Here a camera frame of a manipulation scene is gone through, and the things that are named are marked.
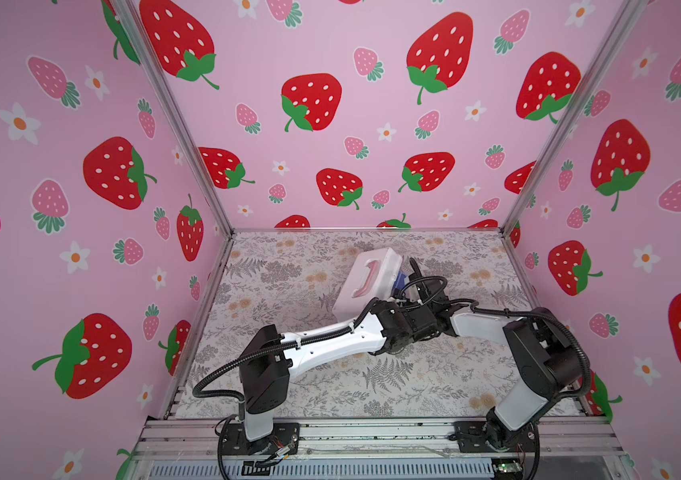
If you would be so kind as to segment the blue white plastic toolbox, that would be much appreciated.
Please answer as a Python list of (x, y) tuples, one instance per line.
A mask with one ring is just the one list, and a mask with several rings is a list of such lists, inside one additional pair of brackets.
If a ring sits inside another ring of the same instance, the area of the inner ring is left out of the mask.
[(389, 299), (397, 285), (404, 285), (404, 257), (392, 248), (359, 254), (340, 288), (332, 314), (340, 322), (356, 319), (373, 299)]

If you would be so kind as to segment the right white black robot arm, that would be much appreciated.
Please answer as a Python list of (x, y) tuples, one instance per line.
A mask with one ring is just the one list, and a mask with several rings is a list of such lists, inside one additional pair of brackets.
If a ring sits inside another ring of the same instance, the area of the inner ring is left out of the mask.
[(490, 448), (511, 448), (523, 431), (537, 425), (560, 401), (588, 394), (591, 362), (580, 342), (550, 310), (482, 308), (472, 299), (442, 294), (404, 301), (403, 312), (416, 326), (418, 341), (431, 335), (472, 337), (505, 344), (520, 380), (492, 407), (484, 427)]

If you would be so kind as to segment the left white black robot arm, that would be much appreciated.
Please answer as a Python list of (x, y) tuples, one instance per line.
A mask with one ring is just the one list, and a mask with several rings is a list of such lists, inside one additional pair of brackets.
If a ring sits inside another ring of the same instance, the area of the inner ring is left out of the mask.
[(250, 442), (272, 435), (274, 410), (288, 397), (290, 380), (318, 366), (356, 354), (397, 354), (439, 334), (440, 322), (426, 305), (372, 299), (360, 315), (316, 330), (260, 330), (242, 352), (242, 424)]

